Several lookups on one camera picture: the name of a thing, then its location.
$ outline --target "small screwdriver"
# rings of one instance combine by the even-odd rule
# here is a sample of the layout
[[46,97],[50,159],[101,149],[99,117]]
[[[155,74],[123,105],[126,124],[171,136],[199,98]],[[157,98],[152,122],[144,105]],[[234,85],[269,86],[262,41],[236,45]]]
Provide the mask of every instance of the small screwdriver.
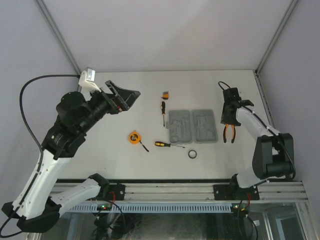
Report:
[[163,126],[165,127],[166,103],[164,101],[161,102],[161,111],[163,116]]
[[156,141],[155,143],[154,143],[154,145],[156,145],[157,147],[178,147],[178,148],[184,148],[185,149],[185,147],[184,146],[177,146],[177,145],[172,145],[172,144],[170,144],[170,143],[165,143],[165,142],[162,142],[162,141]]

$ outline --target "tape measure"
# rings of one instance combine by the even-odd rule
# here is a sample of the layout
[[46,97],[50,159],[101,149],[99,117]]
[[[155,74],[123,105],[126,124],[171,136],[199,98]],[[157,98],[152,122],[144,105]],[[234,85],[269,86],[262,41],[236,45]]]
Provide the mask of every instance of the tape measure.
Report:
[[149,150],[146,148],[146,146],[143,145],[143,143],[141,142],[141,139],[142,139],[142,137],[141,137],[141,135],[140,135],[139,133],[137,133],[137,131],[133,131],[133,132],[130,133],[130,135],[129,135],[129,141],[130,141],[130,143],[132,143],[132,144],[141,143],[141,145],[143,146],[143,148],[144,148],[147,152],[149,152]]

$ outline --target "pliers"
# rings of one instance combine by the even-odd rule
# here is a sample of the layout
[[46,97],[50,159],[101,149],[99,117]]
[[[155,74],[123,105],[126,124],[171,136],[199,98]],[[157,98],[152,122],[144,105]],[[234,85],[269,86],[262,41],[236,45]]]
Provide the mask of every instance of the pliers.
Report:
[[226,143],[227,142],[227,129],[228,127],[231,126],[232,127],[232,138],[231,138],[231,143],[233,144],[235,142],[235,138],[236,138],[236,126],[233,124],[226,124],[224,126],[224,130],[223,130],[223,141]]

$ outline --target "white wall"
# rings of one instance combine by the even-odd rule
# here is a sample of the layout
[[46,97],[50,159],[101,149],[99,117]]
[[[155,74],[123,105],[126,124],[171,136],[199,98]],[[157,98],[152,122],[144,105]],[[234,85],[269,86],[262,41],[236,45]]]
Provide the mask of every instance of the white wall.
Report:
[[44,0],[81,69],[256,69],[291,0]]
[[261,72],[271,111],[294,138],[297,180],[320,220],[320,1],[302,0]]
[[[0,1],[0,206],[17,197],[38,159],[38,149],[19,112],[20,89],[28,80],[47,74],[74,74],[32,0]],[[25,91],[30,127],[42,142],[53,125],[56,105],[77,87],[75,78],[47,78]],[[0,225],[7,217],[0,213]],[[2,234],[15,233],[12,220]],[[22,235],[11,239],[23,239]]]

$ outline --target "tool tray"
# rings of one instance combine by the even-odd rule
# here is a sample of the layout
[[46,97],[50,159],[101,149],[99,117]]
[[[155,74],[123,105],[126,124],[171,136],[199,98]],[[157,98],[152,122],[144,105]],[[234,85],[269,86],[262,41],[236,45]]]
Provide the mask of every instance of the tool tray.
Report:
[[169,137],[172,144],[210,144],[218,141],[211,109],[169,111]]

